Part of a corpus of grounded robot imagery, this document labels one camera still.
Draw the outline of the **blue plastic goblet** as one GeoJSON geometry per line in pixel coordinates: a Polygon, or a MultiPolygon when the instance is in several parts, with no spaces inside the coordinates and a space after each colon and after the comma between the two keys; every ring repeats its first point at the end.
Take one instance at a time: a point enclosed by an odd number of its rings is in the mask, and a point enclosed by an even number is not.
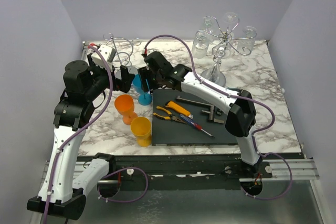
{"type": "Polygon", "coordinates": [[[138,103],[140,105],[146,106],[152,103],[152,96],[149,92],[144,92],[141,88],[141,81],[139,75],[135,75],[132,81],[133,87],[135,88],[136,92],[139,94],[138,96],[138,103]]]}

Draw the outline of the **small chrome wire rack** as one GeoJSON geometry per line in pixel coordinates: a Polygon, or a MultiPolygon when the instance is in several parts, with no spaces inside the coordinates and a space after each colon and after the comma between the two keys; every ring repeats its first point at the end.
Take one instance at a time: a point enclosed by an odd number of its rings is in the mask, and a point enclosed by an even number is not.
{"type": "Polygon", "coordinates": [[[121,66],[127,67],[130,74],[138,74],[136,67],[131,62],[131,56],[134,53],[134,47],[139,46],[141,40],[139,38],[129,40],[123,37],[115,37],[112,33],[108,33],[108,38],[103,35],[103,39],[106,41],[105,45],[114,48],[116,51],[112,59],[113,65],[116,68],[115,77],[121,79],[121,66]]]}

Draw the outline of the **small clear wine glass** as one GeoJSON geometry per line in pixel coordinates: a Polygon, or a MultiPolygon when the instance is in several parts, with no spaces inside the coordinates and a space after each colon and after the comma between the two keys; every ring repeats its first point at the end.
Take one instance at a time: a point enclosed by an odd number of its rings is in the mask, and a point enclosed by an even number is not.
{"type": "Polygon", "coordinates": [[[210,81],[223,87],[226,83],[226,78],[221,72],[221,64],[222,59],[229,55],[229,50],[226,45],[220,44],[212,49],[212,54],[215,63],[210,71],[210,81]]]}

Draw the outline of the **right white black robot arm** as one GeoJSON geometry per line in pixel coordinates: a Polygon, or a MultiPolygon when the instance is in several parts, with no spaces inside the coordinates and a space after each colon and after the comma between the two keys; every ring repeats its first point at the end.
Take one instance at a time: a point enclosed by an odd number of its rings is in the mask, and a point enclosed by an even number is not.
{"type": "Polygon", "coordinates": [[[216,85],[207,84],[197,77],[190,67],[183,64],[172,66],[158,51],[142,54],[146,67],[140,71],[143,77],[153,81],[154,89],[166,86],[173,90],[197,96],[226,114],[225,129],[233,135],[241,152],[241,171],[249,178],[260,172],[261,156],[257,153],[252,139],[252,131],[256,123],[256,109],[251,94],[241,92],[229,93],[229,90],[216,85]]]}

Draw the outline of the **clear tumbler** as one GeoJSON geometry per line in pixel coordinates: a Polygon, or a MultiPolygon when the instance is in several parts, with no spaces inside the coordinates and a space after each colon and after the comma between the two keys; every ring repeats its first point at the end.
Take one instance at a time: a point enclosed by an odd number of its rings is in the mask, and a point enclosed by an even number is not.
{"type": "Polygon", "coordinates": [[[237,50],[242,55],[250,55],[253,51],[257,30],[253,26],[243,28],[244,37],[238,41],[237,50]]]}

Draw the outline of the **orange plastic goblet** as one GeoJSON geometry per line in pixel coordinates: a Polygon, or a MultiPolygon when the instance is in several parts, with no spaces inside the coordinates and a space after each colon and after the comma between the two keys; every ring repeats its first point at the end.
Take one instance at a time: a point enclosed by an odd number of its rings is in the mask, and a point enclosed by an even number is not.
{"type": "Polygon", "coordinates": [[[133,98],[128,94],[119,95],[114,101],[114,107],[122,115],[122,121],[126,125],[131,125],[132,121],[138,117],[134,111],[133,98]]]}

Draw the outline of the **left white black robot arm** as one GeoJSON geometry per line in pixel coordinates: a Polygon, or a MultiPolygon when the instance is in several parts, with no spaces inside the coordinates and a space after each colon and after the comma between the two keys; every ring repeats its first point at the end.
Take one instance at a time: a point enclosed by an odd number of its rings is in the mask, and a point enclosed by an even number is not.
{"type": "Polygon", "coordinates": [[[27,202],[27,209],[47,216],[78,220],[88,194],[101,178],[116,175],[113,155],[97,153],[89,166],[74,178],[79,147],[86,129],[97,120],[93,101],[106,89],[127,93],[135,77],[126,66],[120,67],[121,77],[114,76],[114,67],[96,63],[96,54],[87,61],[75,60],[65,66],[65,89],[54,109],[54,142],[45,181],[37,196],[27,202]]]}

